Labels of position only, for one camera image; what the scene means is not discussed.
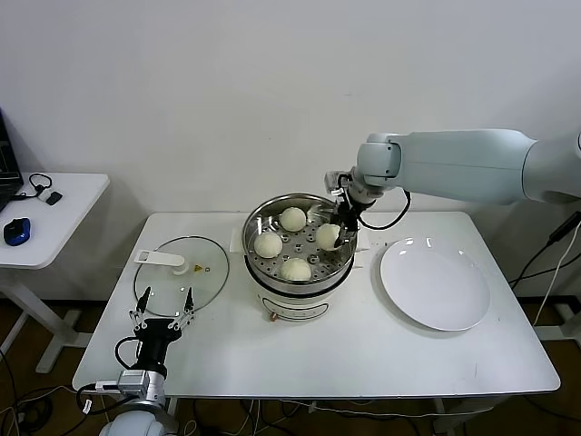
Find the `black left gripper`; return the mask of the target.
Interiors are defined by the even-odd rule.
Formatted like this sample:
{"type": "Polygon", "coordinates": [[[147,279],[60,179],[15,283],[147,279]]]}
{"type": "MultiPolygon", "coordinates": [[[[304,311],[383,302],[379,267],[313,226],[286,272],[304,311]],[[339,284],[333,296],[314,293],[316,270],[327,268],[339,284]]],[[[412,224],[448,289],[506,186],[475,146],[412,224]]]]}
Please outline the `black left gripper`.
{"type": "Polygon", "coordinates": [[[148,372],[166,372],[165,358],[167,349],[172,342],[182,337],[182,329],[194,319],[194,301],[192,287],[189,288],[182,314],[173,319],[144,319],[147,303],[151,293],[148,286],[137,299],[134,309],[129,311],[133,328],[137,330],[135,337],[141,344],[138,357],[133,365],[135,370],[148,372]]]}

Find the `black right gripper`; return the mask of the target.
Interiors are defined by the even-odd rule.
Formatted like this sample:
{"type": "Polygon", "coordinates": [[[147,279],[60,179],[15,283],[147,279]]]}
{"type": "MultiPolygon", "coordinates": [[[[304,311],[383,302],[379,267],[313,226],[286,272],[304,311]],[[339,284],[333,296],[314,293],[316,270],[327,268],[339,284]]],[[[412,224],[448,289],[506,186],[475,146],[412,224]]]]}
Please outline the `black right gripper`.
{"type": "Polygon", "coordinates": [[[338,250],[344,245],[350,245],[357,238],[359,227],[359,210],[352,206],[349,197],[341,193],[336,198],[335,209],[330,213],[329,224],[337,234],[332,247],[338,250]]]}

